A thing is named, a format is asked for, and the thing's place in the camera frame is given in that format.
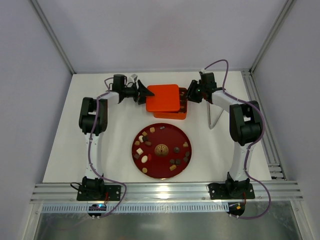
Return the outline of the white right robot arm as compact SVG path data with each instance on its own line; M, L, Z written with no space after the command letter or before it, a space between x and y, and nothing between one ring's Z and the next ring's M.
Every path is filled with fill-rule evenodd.
M265 132L259 104L238 99L223 87L217 87L212 72L201 71L199 75L200 80L192 80L188 87L187 100L194 103L205 100L229 113L229 133L234 141L233 160L226 180L224 183L213 182L208 185L210 199L254 199L249 166L252 151Z

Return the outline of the orange tin lid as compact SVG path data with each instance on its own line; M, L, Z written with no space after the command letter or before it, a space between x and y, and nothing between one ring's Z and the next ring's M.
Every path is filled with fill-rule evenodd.
M147 112L177 112L180 109L180 94L177 84L149 85L154 96L146 97Z

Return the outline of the metal serving tongs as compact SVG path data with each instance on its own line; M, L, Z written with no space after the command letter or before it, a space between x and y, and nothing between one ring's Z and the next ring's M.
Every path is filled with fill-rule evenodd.
M224 110L219 106L210 104L209 102L206 103L206 108L207 108L208 127L210 130L212 130L218 123Z

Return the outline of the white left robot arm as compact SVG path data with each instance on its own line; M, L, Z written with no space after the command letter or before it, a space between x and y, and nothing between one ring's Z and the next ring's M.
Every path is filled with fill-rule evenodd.
M85 137L87 166L84 177L77 188L78 201L120 200L120 188L108 190L105 182L122 187L123 184L104 177L102 168L102 137L108 126L108 101L121 103L125 98L132 98L139 105L145 104L147 97L155 94L145 87L136 74L127 77L115 74L104 80L105 93L96 98L82 99L78 125Z

